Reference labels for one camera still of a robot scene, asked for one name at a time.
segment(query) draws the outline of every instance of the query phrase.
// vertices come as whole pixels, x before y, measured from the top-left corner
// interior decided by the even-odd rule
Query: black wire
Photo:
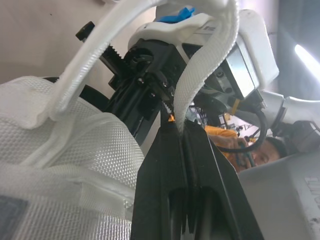
[[[234,153],[234,154],[247,153],[247,152],[251,152],[251,151],[257,149],[258,147],[260,147],[264,143],[264,141],[266,139],[267,131],[268,131],[267,119],[266,119],[265,114],[261,110],[255,111],[255,114],[259,118],[259,121],[260,121],[260,135],[259,135],[259,138],[257,139],[257,141],[254,144],[247,146],[245,148],[230,149],[230,148],[218,146],[218,148],[221,152]]]

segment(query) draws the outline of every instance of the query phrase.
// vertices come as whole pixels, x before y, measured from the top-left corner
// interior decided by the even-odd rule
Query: ceiling light
[[[320,81],[320,63],[300,45],[296,45],[294,51],[309,71]]]

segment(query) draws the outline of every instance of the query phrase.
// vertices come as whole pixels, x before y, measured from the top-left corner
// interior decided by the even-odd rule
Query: person
[[[205,131],[209,138],[217,146],[228,149],[240,148],[240,143],[248,146],[244,138],[239,138],[237,133],[233,130],[223,129],[214,126],[206,126]],[[241,172],[245,169],[251,168],[251,164],[247,157],[243,154],[223,153],[229,162],[234,166],[235,170]],[[278,159],[284,158],[288,155],[285,144],[274,137],[267,137],[260,147],[251,152],[252,159],[256,166],[272,163]],[[237,158],[241,159],[245,164],[237,164]]]

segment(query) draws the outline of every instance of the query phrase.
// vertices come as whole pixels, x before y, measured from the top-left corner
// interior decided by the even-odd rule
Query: orange shirt
[[[204,130],[208,135],[216,135],[216,136],[222,136],[222,137],[227,137],[227,138],[237,138],[238,135],[235,131],[229,130],[229,129],[223,129],[220,127],[215,127],[215,126],[205,126]],[[223,155],[229,160],[229,162],[235,167],[235,169],[238,172],[238,165],[236,159],[227,152],[223,152]]]

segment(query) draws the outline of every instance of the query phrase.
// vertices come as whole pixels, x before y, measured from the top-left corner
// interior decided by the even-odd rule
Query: white webbing strap
[[[18,120],[15,113],[11,115],[12,111],[6,117],[11,116],[16,119],[15,123],[25,129],[37,128],[49,117],[54,121],[61,120],[77,100],[85,85],[85,76],[111,40],[142,12],[167,2],[193,5],[208,15],[214,15],[218,23],[215,33],[191,58],[177,84],[174,112],[178,128],[182,131],[190,102],[235,43],[239,28],[237,0],[121,0],[94,28],[60,79],[54,84],[52,93],[46,99],[32,89],[28,89],[28,94],[24,97],[15,99],[14,96],[7,96],[10,98],[9,101],[13,101],[17,106],[26,106],[24,102],[32,103],[26,106],[32,109],[24,111],[25,114],[19,114]],[[6,90],[0,86],[0,98],[4,92]]]

